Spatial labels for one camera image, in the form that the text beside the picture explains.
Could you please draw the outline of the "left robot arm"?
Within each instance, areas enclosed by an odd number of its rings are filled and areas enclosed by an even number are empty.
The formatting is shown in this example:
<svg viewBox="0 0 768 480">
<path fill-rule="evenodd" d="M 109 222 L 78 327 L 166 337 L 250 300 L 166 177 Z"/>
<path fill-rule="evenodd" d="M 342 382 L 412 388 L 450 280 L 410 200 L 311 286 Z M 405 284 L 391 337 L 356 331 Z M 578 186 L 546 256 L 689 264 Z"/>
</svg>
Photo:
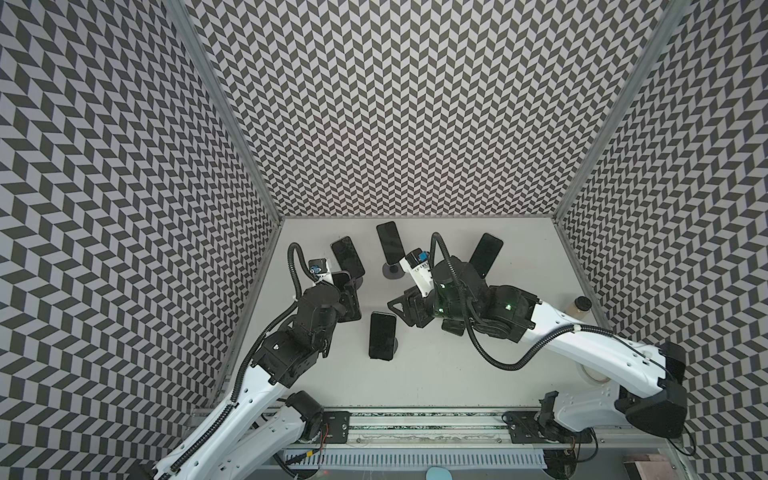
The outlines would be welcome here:
<svg viewBox="0 0 768 480">
<path fill-rule="evenodd" d="M 289 466 L 282 451 L 322 439 L 323 407 L 296 381 L 329 354 L 334 330 L 348 310 L 324 260 L 307 262 L 301 246 L 287 250 L 293 303 L 257 337 L 228 394 L 203 422 L 155 464 L 137 462 L 131 479 L 245 479 L 274 461 L 292 479 L 312 473 Z"/>
</svg>

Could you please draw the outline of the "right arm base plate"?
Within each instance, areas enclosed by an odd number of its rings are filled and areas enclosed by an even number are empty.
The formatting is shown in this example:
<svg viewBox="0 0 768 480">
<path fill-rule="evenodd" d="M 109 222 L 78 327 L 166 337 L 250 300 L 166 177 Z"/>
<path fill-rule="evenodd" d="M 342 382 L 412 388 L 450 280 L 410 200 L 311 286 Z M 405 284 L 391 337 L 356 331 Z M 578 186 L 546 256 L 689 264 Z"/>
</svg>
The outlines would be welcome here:
<svg viewBox="0 0 768 480">
<path fill-rule="evenodd" d="M 590 444 L 592 431 L 570 431 L 554 420 L 539 420 L 539 413 L 528 410 L 506 411 L 501 417 L 513 444 Z"/>
</svg>

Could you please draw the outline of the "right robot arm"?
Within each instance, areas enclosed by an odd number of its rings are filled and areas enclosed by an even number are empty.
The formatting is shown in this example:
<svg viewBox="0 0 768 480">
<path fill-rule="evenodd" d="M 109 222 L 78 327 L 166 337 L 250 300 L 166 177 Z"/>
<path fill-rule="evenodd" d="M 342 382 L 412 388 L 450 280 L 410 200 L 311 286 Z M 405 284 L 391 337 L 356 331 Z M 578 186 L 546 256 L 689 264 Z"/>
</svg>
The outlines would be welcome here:
<svg viewBox="0 0 768 480">
<path fill-rule="evenodd" d="M 404 250 L 394 223 L 379 226 L 377 233 L 387 264 L 414 282 L 388 304 L 406 325 L 423 328 L 438 319 L 444 331 L 467 336 L 481 358 L 502 371 L 520 371 L 540 352 L 552 351 L 605 377 L 591 389 L 553 390 L 541 399 L 535 421 L 547 440 L 610 425 L 629 425 L 664 439 L 687 434 L 681 346 L 633 342 L 528 291 L 488 284 L 486 277 L 503 246 L 489 233 L 482 235 L 467 262 L 448 252 L 439 233 L 432 234 L 428 250 L 411 252 Z"/>
</svg>

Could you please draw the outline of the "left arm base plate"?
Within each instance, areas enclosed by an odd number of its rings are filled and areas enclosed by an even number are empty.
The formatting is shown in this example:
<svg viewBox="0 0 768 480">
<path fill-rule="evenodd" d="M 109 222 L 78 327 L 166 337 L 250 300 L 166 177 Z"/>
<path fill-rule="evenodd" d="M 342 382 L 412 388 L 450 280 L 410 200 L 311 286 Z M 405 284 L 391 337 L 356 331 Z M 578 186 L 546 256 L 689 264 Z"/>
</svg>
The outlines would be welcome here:
<svg viewBox="0 0 768 480">
<path fill-rule="evenodd" d="M 321 443 L 323 445 L 346 444 L 349 437 L 350 420 L 350 411 L 325 411 L 321 419 Z"/>
</svg>

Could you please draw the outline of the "purple edged phone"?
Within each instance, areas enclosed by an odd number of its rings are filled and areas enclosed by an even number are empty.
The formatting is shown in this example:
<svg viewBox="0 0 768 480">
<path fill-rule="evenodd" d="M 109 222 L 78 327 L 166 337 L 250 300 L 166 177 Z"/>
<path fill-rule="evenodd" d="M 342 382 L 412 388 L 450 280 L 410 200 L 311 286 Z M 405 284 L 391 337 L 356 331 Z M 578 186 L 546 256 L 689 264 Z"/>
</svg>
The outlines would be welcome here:
<svg viewBox="0 0 768 480">
<path fill-rule="evenodd" d="M 345 313 L 338 319 L 339 323 L 355 322 L 362 319 L 362 313 L 357 294 L 357 281 L 346 271 L 332 274 L 333 285 L 340 292 L 340 303 Z"/>
</svg>

